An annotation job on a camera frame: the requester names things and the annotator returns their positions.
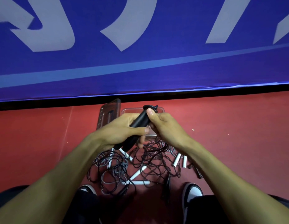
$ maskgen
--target black pants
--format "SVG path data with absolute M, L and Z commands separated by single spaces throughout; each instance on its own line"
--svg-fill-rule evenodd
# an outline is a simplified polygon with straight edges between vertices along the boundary
M 0 193 L 0 207 L 28 185 L 17 186 Z M 289 208 L 289 200 L 278 196 L 274 199 Z M 100 206 L 98 197 L 94 194 L 78 190 L 64 217 L 64 224 L 89 224 L 99 223 Z M 198 196 L 189 203 L 186 223 L 230 223 L 221 205 L 214 195 Z

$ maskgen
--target person's left hand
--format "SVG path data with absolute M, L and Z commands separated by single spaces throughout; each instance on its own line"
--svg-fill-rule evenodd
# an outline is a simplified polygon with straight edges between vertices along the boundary
M 82 143 L 91 143 L 100 151 L 111 149 L 114 145 L 122 143 L 132 135 L 139 135 L 138 146 L 143 147 L 145 135 L 149 132 L 147 127 L 130 127 L 130 124 L 139 116 L 138 113 L 124 113 L 109 124 L 88 135 Z

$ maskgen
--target sneaker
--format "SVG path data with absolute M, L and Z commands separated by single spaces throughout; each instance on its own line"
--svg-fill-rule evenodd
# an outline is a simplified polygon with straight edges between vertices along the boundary
M 183 214 L 184 214 L 184 222 L 186 222 L 187 218 L 187 210 L 188 210 L 188 205 L 191 199 L 197 197 L 197 196 L 203 196 L 201 188 L 194 183 L 188 182 L 183 190 L 182 194 L 182 208 L 183 208 Z
M 93 193 L 93 194 L 97 195 L 96 191 L 94 190 L 94 188 L 90 184 L 84 184 L 84 185 L 80 186 L 78 190 L 82 190 L 82 191 L 85 191 L 88 193 Z

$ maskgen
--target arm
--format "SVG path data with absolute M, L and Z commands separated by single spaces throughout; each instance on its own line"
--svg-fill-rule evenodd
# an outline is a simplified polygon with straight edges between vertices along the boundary
M 61 223 L 97 155 L 132 135 L 144 142 L 149 129 L 129 125 L 139 114 L 124 114 L 88 135 L 44 177 L 0 208 L 0 223 Z
M 150 110 L 147 114 L 155 132 L 196 164 L 232 223 L 289 223 L 287 207 L 237 176 L 194 141 L 172 116 Z

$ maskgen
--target black border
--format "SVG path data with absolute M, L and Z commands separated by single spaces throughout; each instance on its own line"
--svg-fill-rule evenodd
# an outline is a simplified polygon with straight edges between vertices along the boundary
M 191 92 L 164 92 L 164 93 L 149 93 L 149 94 L 127 94 L 127 95 L 112 95 L 100 97 L 78 97 L 78 98 L 58 98 L 58 99 L 42 99 L 42 100 L 27 100 L 27 101 L 5 101 L 0 102 L 0 111 L 18 110 L 31 108 L 46 108 L 46 107 L 67 107 L 79 105 L 97 105 L 105 104 L 116 98 L 120 98 L 122 102 L 134 101 L 156 101 L 156 100 L 172 100 L 184 98 L 198 97 L 215 97 L 215 96 L 233 96 L 256 93 L 271 93 L 288 91 L 289 84 L 270 85 L 270 86 L 249 86 L 242 88 L 229 88 L 218 90 L 201 90 Z

